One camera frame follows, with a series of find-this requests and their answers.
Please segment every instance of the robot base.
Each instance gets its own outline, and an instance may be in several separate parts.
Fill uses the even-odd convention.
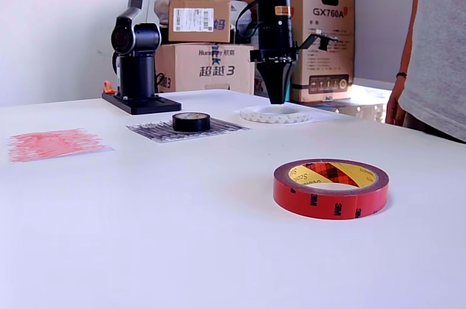
[[[165,98],[155,96],[147,100],[123,100],[112,94],[102,94],[102,99],[126,111],[128,114],[159,114],[181,110],[181,104]]]

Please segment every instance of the person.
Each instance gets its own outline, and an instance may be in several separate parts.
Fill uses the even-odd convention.
[[[413,0],[386,123],[466,141],[465,0]]]

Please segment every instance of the gray t-shirt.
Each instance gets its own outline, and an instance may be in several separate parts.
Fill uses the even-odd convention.
[[[400,105],[466,141],[466,0],[419,0]]]

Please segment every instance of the orange object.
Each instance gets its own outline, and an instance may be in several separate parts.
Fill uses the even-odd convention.
[[[116,94],[117,93],[116,90],[111,85],[110,81],[105,81],[103,83],[103,92],[105,94]]]

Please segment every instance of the tape roll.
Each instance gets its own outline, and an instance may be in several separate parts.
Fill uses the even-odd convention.
[[[205,132],[210,129],[210,116],[198,112],[173,115],[173,130],[177,132]]]
[[[311,118],[309,112],[289,104],[248,107],[240,112],[240,116],[250,122],[281,125],[306,122]]]
[[[302,160],[282,165],[274,176],[275,202],[302,216],[356,219],[375,214],[387,204],[388,175],[365,163]],[[335,184],[338,189],[321,189],[322,184]]]

